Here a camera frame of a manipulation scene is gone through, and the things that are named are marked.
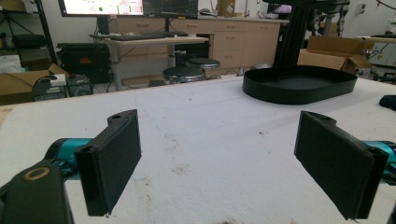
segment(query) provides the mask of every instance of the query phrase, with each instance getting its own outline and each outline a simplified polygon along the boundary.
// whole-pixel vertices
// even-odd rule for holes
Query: black tray
[[[357,77],[308,65],[263,68],[245,73],[243,91],[256,99],[282,105],[306,105],[353,91]]]

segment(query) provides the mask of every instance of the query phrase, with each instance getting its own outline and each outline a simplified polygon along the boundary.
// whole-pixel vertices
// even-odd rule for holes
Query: computer monitor
[[[63,17],[142,17],[143,0],[58,0]]]
[[[143,0],[146,17],[197,19],[198,0]]]

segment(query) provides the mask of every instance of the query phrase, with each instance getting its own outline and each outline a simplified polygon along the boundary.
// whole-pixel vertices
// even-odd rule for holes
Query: table surface
[[[144,40],[133,40],[133,41],[116,41],[106,39],[105,43],[108,45],[115,45],[117,47],[135,47],[135,46],[150,46],[150,45],[178,45],[178,44],[193,44],[203,43],[208,38],[198,36],[177,36],[177,37],[166,37],[158,39],[144,39]]]
[[[107,117],[137,109],[142,159],[110,218],[88,217],[79,181],[65,182],[77,224],[355,223],[293,155],[300,113],[336,119],[361,140],[396,142],[396,112],[378,104],[396,86],[359,78],[349,94],[276,105],[244,94],[242,83],[233,77],[18,105],[0,128],[0,186],[55,140],[95,137]],[[387,223],[395,201],[396,188],[380,184],[369,219],[359,223]]]
[[[374,42],[395,43],[396,44],[396,38],[383,38],[383,37],[370,37],[370,36],[356,36],[355,38],[362,39],[362,40],[371,40]]]

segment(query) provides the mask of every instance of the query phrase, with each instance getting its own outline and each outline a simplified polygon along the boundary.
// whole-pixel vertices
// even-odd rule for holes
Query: cardboard box
[[[161,80],[164,81],[163,75],[152,75],[144,77],[127,77],[122,79],[122,85],[134,86],[134,85],[148,85],[150,81]]]
[[[0,7],[8,11],[26,11],[25,5],[21,0],[2,0]]]
[[[235,0],[219,0],[218,15],[223,17],[235,16]]]
[[[363,49],[371,49],[373,43],[359,39],[310,36],[307,49],[301,49],[297,64],[315,65],[355,74],[356,67],[372,65],[361,55]]]
[[[47,70],[0,74],[0,105],[14,105],[32,102],[32,88],[44,76],[69,74],[56,64]]]

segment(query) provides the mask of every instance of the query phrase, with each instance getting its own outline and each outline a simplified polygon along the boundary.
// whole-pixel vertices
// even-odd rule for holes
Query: stool
[[[170,67],[163,70],[163,77],[170,84],[186,83],[205,80],[205,72],[194,67]]]
[[[186,61],[188,67],[201,68],[202,70],[220,67],[220,62],[214,59],[193,58]]]

